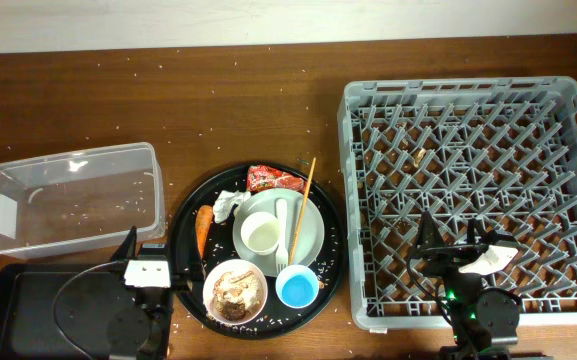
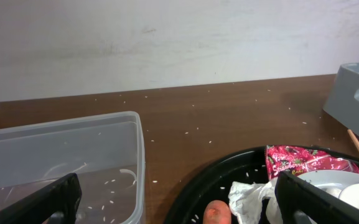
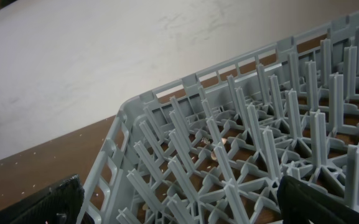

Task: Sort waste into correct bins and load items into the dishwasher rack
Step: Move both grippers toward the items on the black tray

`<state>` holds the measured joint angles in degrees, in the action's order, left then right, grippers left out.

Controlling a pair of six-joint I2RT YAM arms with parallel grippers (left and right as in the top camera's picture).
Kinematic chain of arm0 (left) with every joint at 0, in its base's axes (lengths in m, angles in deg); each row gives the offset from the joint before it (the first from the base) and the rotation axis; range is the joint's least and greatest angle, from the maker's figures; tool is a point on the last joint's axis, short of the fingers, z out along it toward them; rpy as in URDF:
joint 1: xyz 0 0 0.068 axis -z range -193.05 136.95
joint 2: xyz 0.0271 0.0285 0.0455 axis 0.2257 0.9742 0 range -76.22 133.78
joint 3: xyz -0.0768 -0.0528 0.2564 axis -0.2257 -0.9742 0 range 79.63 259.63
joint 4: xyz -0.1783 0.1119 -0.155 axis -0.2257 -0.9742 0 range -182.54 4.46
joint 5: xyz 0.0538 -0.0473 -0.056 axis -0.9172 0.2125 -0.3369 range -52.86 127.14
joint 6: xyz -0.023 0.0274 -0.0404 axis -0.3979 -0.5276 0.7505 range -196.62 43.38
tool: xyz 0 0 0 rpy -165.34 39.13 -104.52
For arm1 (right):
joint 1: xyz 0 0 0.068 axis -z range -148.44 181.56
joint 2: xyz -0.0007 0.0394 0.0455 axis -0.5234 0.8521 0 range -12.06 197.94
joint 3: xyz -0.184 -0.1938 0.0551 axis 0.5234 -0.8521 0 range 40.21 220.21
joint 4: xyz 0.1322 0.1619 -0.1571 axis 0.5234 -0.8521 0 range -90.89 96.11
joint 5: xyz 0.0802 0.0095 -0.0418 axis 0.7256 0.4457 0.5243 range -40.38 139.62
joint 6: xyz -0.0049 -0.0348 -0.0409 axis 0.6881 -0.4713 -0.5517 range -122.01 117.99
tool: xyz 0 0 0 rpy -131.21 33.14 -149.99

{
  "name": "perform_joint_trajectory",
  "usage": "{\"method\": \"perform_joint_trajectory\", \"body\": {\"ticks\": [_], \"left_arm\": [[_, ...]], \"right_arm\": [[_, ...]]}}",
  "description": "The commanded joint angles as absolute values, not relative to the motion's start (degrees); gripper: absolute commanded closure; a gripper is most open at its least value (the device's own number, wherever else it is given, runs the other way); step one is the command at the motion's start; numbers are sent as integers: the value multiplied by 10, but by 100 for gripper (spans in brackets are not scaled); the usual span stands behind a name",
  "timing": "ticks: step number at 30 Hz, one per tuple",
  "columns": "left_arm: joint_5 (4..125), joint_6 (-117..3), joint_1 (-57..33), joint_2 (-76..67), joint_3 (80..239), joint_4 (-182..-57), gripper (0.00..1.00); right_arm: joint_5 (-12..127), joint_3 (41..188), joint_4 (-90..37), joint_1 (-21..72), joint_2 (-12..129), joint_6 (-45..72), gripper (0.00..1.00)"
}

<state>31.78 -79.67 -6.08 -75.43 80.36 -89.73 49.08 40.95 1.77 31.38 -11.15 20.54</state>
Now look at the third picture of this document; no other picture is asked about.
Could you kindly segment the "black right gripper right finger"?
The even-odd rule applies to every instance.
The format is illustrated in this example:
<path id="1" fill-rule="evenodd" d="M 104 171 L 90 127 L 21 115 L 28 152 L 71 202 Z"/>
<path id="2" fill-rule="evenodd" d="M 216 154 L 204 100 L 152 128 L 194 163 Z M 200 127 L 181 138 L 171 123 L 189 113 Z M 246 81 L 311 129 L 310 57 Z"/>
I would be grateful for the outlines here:
<path id="1" fill-rule="evenodd" d="M 307 184 L 284 176 L 277 190 L 283 224 L 359 224 L 359 213 Z"/>

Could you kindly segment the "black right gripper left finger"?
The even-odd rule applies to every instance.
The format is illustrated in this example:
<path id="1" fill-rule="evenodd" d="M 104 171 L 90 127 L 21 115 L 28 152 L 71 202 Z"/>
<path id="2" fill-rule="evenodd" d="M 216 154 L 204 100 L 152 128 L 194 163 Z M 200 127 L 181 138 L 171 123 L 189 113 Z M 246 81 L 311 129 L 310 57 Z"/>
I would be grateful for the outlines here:
<path id="1" fill-rule="evenodd" d="M 0 223 L 76 223 L 85 198 L 78 174 L 54 184 L 0 211 Z"/>

